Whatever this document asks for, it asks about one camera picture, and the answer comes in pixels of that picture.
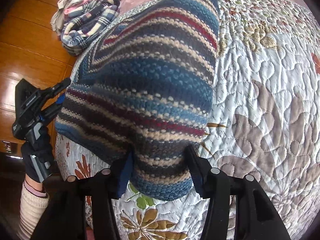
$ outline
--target pile of clothes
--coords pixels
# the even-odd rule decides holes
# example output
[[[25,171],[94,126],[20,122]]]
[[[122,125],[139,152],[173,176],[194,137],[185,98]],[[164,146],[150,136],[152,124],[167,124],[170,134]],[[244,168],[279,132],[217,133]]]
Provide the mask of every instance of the pile of clothes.
[[[52,30],[72,56],[82,53],[115,19],[120,0],[59,0]]]

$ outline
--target floral quilt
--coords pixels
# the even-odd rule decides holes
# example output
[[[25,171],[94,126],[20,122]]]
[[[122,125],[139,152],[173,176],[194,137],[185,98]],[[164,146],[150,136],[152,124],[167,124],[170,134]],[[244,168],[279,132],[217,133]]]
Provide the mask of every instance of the floral quilt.
[[[121,15],[110,28],[157,1]],[[252,174],[290,237],[299,239],[320,209],[319,25],[308,9],[288,0],[219,0],[219,6],[213,105],[199,155],[230,176]],[[64,178],[108,167],[61,135],[56,158]],[[193,188],[164,202],[128,184],[113,205],[122,239],[199,239],[208,200]],[[233,239],[235,213],[230,197],[227,239]],[[92,225],[90,197],[86,214]]]

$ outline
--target gloved hand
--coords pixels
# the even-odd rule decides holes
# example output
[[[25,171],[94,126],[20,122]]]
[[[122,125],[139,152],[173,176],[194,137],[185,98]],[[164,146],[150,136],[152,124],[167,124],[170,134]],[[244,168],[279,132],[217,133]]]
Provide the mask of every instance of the gloved hand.
[[[33,146],[26,141],[21,147],[23,161],[26,166],[26,174],[36,182],[40,181],[31,161],[30,155],[37,156],[39,161],[42,163],[52,163],[54,161],[48,128],[42,126],[39,130],[39,133],[40,137],[36,140],[36,143]]]

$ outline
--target plaid cloth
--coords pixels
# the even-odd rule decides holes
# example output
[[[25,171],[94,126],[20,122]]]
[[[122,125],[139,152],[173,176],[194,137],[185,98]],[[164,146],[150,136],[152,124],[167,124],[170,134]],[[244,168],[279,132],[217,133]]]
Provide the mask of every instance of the plaid cloth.
[[[118,16],[120,0],[90,0],[70,11],[61,32],[63,47],[72,56],[82,53]]]

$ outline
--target beige sweater sleeve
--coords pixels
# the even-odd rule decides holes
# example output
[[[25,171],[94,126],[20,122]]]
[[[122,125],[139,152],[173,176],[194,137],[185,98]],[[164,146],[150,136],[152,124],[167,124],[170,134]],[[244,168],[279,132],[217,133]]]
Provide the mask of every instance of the beige sweater sleeve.
[[[20,224],[18,228],[18,236],[20,239],[30,239],[48,203],[49,196],[41,198],[33,195],[26,189],[23,183],[20,204]]]

